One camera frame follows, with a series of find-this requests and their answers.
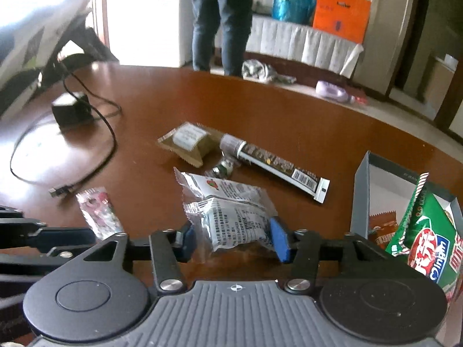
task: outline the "cloth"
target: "cloth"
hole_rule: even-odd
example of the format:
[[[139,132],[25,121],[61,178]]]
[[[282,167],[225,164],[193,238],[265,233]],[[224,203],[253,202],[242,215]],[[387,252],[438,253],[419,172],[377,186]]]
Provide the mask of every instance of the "cloth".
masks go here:
[[[193,0],[193,68],[209,71],[217,30],[222,23],[222,64],[225,75],[241,77],[251,33],[252,0]]]
[[[296,82],[295,77],[278,74],[271,65],[260,62],[259,60],[246,60],[242,64],[242,76],[254,78],[263,83],[280,82],[293,84]]]

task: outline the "gray box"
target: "gray box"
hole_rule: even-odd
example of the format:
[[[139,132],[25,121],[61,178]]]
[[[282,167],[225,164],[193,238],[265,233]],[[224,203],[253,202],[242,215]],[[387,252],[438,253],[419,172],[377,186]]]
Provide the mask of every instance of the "gray box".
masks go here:
[[[355,173],[350,230],[367,238],[369,216],[388,211],[396,211],[400,223],[419,176],[367,151]],[[427,184],[443,208],[450,205],[457,231],[463,236],[463,217],[457,198],[439,185]]]

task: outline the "snack package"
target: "snack package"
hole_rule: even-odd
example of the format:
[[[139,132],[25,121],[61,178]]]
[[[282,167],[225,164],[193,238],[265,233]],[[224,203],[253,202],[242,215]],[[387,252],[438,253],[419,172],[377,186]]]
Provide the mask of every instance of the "snack package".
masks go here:
[[[404,218],[386,251],[437,283],[451,301],[459,283],[463,241],[420,176]]]
[[[105,188],[87,189],[77,194],[76,198],[86,222],[98,239],[105,240],[111,235],[124,231],[114,214],[113,205]]]
[[[218,148],[220,137],[192,123],[183,123],[157,140],[158,145],[173,151],[187,163],[199,168],[212,149]]]
[[[183,193],[187,202],[220,198],[253,204],[265,210],[270,217],[277,215],[275,206],[270,201],[267,192],[258,186],[180,172],[176,168],[174,168],[174,171],[177,182],[183,186]]]
[[[232,155],[245,163],[257,165],[310,194],[317,202],[321,204],[324,202],[330,185],[329,180],[296,167],[293,163],[230,134],[223,135],[220,147],[224,153]]]
[[[269,216],[257,206],[220,198],[184,204],[185,214],[195,227],[200,227],[203,241],[201,260],[207,258],[210,243],[212,252],[230,249],[253,241],[266,248],[271,247],[269,238]]]
[[[369,227],[368,240],[386,249],[399,227],[395,211],[370,215]]]
[[[277,213],[265,190],[174,170],[185,200],[194,200],[184,203],[183,208],[195,228],[201,262],[218,249],[253,242],[273,249],[269,220]]]

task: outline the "green snack bag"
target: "green snack bag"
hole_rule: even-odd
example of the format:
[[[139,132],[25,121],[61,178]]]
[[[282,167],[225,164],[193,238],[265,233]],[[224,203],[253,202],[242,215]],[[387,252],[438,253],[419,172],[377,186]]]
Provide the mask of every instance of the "green snack bag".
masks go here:
[[[450,301],[460,274],[463,241],[436,197],[425,186],[427,176],[427,173],[420,176],[386,252],[400,257],[437,283]]]

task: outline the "orange paper bag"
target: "orange paper bag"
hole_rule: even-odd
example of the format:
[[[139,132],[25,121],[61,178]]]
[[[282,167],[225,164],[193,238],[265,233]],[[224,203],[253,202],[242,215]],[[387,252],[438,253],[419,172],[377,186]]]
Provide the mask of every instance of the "orange paper bag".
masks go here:
[[[313,28],[361,44],[370,6],[368,0],[317,0]]]

